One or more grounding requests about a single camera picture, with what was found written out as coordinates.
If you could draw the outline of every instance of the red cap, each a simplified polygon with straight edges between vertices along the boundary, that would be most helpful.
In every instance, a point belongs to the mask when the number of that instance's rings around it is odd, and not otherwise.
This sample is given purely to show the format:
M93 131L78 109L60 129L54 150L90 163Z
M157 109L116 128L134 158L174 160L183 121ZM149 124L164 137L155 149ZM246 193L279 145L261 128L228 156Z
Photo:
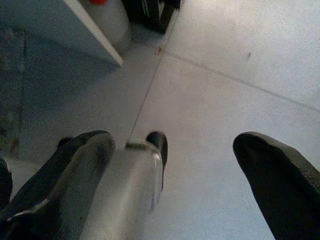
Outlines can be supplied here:
M108 0L89 0L89 1L94 5L103 5L103 4L106 4Z

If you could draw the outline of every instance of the gray floor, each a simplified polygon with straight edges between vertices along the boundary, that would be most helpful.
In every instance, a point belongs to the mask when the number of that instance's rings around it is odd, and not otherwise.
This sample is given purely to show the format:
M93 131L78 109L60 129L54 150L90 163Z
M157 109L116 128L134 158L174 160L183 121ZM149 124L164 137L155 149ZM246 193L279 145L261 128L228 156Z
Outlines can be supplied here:
M273 239L232 143L261 132L320 169L319 9L186 0L165 36L133 26L122 68L30 39L21 158L43 162L61 137L90 130L118 148L161 130L168 164L145 240Z

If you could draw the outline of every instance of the floor tile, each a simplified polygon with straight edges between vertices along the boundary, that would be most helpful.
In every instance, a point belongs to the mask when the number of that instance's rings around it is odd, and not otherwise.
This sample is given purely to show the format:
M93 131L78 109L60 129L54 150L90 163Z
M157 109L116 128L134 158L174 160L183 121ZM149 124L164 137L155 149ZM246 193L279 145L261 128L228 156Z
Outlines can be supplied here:
M28 161L46 161L62 137L92 130L124 145L161 58L133 44L117 67L32 37L26 54L20 156Z
M298 149L320 169L320 113L164 54L132 138L168 138L159 205L144 239L274 239L234 156L247 131Z
M166 51L320 109L320 2L186 0Z
M170 19L169 26L165 34L155 32L151 29L146 28L142 24L133 23L132 24L132 38L135 42L151 48L165 48L167 45L169 36L171 34L172 28L174 27L176 20L178 18L179 11L175 10Z

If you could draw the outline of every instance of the white cabinet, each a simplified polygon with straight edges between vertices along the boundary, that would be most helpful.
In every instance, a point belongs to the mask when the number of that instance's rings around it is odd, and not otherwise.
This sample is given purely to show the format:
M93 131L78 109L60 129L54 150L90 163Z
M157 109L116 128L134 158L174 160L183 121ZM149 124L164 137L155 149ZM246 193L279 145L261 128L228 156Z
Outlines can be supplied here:
M2 0L0 21L110 63L123 63L78 0Z

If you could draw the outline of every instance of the white container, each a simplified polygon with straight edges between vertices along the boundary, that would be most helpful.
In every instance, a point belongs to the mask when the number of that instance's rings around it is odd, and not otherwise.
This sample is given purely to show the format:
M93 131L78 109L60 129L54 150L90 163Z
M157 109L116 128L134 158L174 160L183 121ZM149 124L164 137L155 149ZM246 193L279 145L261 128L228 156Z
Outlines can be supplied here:
M132 32L122 1L108 0L104 5L95 5L89 0L79 1L113 47L124 53L130 46Z

